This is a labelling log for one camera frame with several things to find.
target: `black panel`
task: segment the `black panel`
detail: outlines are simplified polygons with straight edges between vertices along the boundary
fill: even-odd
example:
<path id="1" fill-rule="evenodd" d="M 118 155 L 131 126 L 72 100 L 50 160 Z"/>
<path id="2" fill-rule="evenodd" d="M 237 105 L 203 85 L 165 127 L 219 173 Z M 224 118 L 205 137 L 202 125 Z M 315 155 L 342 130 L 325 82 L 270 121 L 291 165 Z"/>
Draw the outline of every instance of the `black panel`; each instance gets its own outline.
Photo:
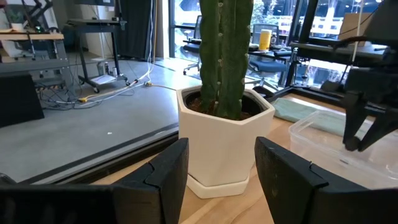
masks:
<path id="1" fill-rule="evenodd" d="M 44 118 L 32 77 L 0 78 L 0 128 Z"/>
<path id="2" fill-rule="evenodd" d="M 89 4 L 95 6 L 114 6 L 114 0 L 73 0 L 75 4 Z"/>
<path id="3" fill-rule="evenodd" d="M 113 185 L 0 182 L 0 223 L 178 223 L 188 175 L 181 139 Z"/>
<path id="4" fill-rule="evenodd" d="M 366 189 L 266 138 L 257 138 L 256 165 L 277 224 L 398 223 L 398 189 Z"/>
<path id="5" fill-rule="evenodd" d="M 123 19 L 127 21 L 125 30 L 118 32 L 119 55 L 147 60 L 149 55 L 150 14 L 155 24 L 154 0 L 121 0 Z"/>

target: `plant pot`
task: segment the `plant pot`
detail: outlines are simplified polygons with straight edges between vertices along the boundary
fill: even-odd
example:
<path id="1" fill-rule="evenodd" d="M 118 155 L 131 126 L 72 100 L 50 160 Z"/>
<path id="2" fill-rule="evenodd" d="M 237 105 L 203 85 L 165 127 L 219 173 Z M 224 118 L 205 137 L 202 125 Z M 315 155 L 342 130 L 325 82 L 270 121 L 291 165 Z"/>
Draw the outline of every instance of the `plant pot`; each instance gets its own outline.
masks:
<path id="1" fill-rule="evenodd" d="M 24 32 L 24 25 L 23 24 L 12 23 L 11 27 L 14 30 L 16 30 L 16 31 Z"/>
<path id="2" fill-rule="evenodd" d="M 243 111 L 257 115 L 233 121 L 188 109 L 187 102 L 198 96 L 200 86 L 177 91 L 179 138 L 189 138 L 187 186 L 200 198 L 242 194 L 254 165 L 254 143 L 269 133 L 275 109 L 245 90 Z"/>

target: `plastic container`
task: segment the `plastic container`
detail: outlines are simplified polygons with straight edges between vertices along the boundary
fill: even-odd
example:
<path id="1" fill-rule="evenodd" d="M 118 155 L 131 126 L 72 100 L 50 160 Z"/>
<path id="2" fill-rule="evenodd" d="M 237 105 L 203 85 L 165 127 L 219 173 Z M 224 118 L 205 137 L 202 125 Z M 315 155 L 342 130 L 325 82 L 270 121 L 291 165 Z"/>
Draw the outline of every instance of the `plastic container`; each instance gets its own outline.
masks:
<path id="1" fill-rule="evenodd" d="M 365 121 L 362 139 L 372 122 Z M 364 152 L 343 145 L 345 115 L 316 111 L 289 128 L 290 150 L 314 164 L 368 189 L 398 187 L 398 132 L 384 136 Z"/>

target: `gray floor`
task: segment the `gray floor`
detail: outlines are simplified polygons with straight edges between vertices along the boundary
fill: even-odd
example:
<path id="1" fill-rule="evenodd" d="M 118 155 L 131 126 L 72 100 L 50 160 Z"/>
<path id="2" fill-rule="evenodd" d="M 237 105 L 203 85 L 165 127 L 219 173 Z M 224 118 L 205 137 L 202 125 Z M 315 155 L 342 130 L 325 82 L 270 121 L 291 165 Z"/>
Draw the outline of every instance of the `gray floor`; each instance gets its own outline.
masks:
<path id="1" fill-rule="evenodd" d="M 145 62 L 121 61 L 120 67 L 131 82 L 147 71 Z M 95 64 L 89 64 L 88 70 L 92 76 L 97 74 Z M 81 66 L 72 66 L 71 72 L 83 74 Z M 159 66 L 154 66 L 150 77 L 153 83 L 174 89 L 201 83 Z M 123 86 L 124 82 L 111 83 L 101 92 Z M 82 96 L 93 94 L 88 85 L 82 93 L 79 86 L 76 91 Z M 173 90 L 140 86 L 125 94 L 132 96 L 117 96 L 87 110 L 44 110 L 44 119 L 1 128 L 0 172 L 21 182 L 178 122 Z M 65 93 L 58 95 L 66 100 Z"/>

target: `cactus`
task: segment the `cactus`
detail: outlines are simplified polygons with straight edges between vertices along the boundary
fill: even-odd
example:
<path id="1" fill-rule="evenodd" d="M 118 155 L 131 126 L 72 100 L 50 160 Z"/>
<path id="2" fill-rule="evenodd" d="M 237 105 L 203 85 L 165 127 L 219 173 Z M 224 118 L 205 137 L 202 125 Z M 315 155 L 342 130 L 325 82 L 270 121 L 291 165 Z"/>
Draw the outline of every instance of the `cactus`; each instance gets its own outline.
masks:
<path id="1" fill-rule="evenodd" d="M 248 69 L 253 0 L 200 0 L 201 108 L 237 120 Z"/>

